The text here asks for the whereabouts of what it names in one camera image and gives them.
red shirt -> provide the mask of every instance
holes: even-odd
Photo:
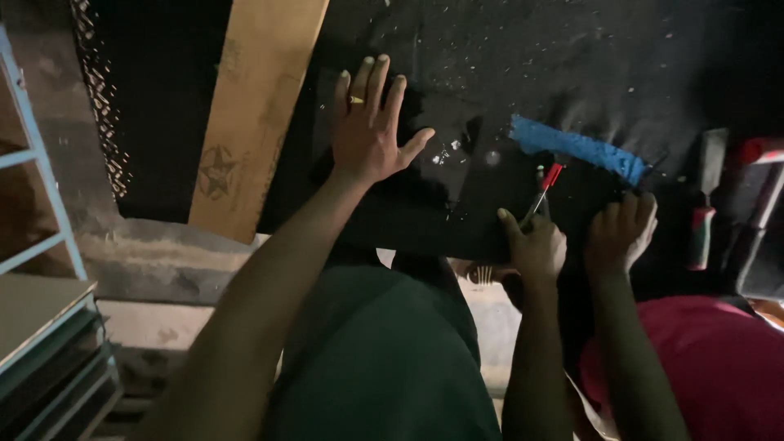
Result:
[[[695,441],[784,440],[784,334],[717,299],[637,305]],[[608,406],[599,348],[583,349],[586,395]]]

wooden beam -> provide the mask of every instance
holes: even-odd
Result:
[[[234,0],[189,225],[251,243],[328,0]]]

blue metal frame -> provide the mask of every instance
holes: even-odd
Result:
[[[14,104],[16,105],[16,112],[19,114],[22,127],[24,127],[24,133],[27,136],[27,143],[30,146],[29,150],[0,155],[0,169],[35,160],[38,172],[41,174],[41,179],[43,180],[44,188],[46,189],[46,195],[49,196],[49,203],[52,204],[57,226],[60,229],[60,232],[51,238],[32,246],[6,261],[0,262],[0,274],[8,272],[17,265],[38,256],[40,253],[43,253],[60,241],[63,241],[68,250],[68,255],[71,257],[71,263],[74,266],[74,272],[76,273],[77,279],[87,280],[85,266],[82,263],[82,257],[79,255],[79,249],[76,246],[74,232],[71,230],[71,222],[68,220],[63,200],[60,198],[60,193],[57,191],[57,182],[52,173],[52,166],[49,164],[49,156],[46,154],[44,140],[41,138],[41,132],[38,131],[38,124],[33,116],[30,98],[27,96],[27,91],[24,89],[24,79],[13,58],[11,42],[8,40],[5,26],[2,24],[0,24],[0,56],[2,57],[2,63],[0,64],[2,65],[3,74],[11,89],[11,95],[13,96]]]

black surface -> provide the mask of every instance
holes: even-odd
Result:
[[[133,175],[120,212],[186,222],[230,3],[104,0],[90,7],[100,13],[96,39],[112,61],[107,80],[117,86],[114,106],[122,110],[114,142],[129,153],[126,171]],[[459,201],[445,206],[376,190],[343,240],[505,260],[495,210],[525,212],[542,161],[505,138],[510,115],[518,113],[603,138],[649,162],[667,153],[644,182],[659,199],[659,230],[641,265],[653,276],[638,279],[651,290],[676,277],[686,286],[695,280],[681,268],[691,208],[699,203],[699,134],[728,126],[744,139],[784,127],[782,18],[784,3],[761,0],[392,0],[389,7],[383,0],[332,0],[259,230],[273,232],[323,177],[329,78],[355,69],[364,55],[386,52],[395,73],[414,79],[422,96],[437,93],[481,109],[481,129]],[[500,159],[494,166],[486,161],[493,151]],[[620,189],[616,177],[582,162],[561,174],[550,208],[569,237],[570,269],[579,266],[590,218]]]

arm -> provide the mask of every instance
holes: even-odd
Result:
[[[623,439],[689,439],[659,357],[637,317],[629,269],[656,228],[656,200],[627,193],[591,225],[586,272],[615,422]]]
[[[566,236],[543,217],[534,217],[528,235],[508,211],[499,210],[499,217],[524,286],[523,296],[509,293],[522,318],[504,397],[503,438],[571,440],[556,287]]]
[[[405,78],[379,109],[389,57],[365,59],[351,87],[336,88],[335,169],[321,189],[245,263],[134,439],[258,439],[275,367],[305,296],[354,208],[372,184],[404,169],[432,129],[397,148]],[[349,108],[348,97],[361,104]]]

